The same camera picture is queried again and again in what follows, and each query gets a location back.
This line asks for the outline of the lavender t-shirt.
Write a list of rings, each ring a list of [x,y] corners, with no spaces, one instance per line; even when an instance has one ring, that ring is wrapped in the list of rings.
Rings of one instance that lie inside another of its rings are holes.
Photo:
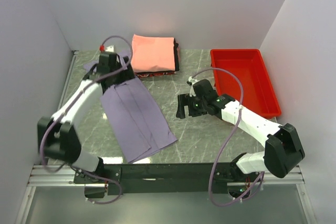
[[[100,101],[128,163],[152,156],[177,141],[138,77],[112,85]]]

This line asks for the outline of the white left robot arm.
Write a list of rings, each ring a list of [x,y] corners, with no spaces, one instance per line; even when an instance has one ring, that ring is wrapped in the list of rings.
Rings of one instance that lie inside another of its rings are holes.
[[[38,151],[42,164],[47,165],[46,159],[57,159],[86,171],[91,182],[101,182],[105,176],[103,159],[82,148],[76,128],[82,117],[112,86],[134,78],[129,56],[102,52],[66,104],[51,117],[42,117],[38,121]]]

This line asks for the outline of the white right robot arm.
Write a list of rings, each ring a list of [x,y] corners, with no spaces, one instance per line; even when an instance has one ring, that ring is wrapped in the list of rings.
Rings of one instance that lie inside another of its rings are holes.
[[[280,125],[249,110],[233,97],[218,95],[207,79],[189,78],[189,93],[177,97],[176,117],[212,115],[237,125],[239,129],[257,140],[264,151],[246,153],[236,158],[230,175],[235,181],[243,181],[253,172],[270,172],[284,178],[304,158],[305,152],[296,128],[287,123]]]

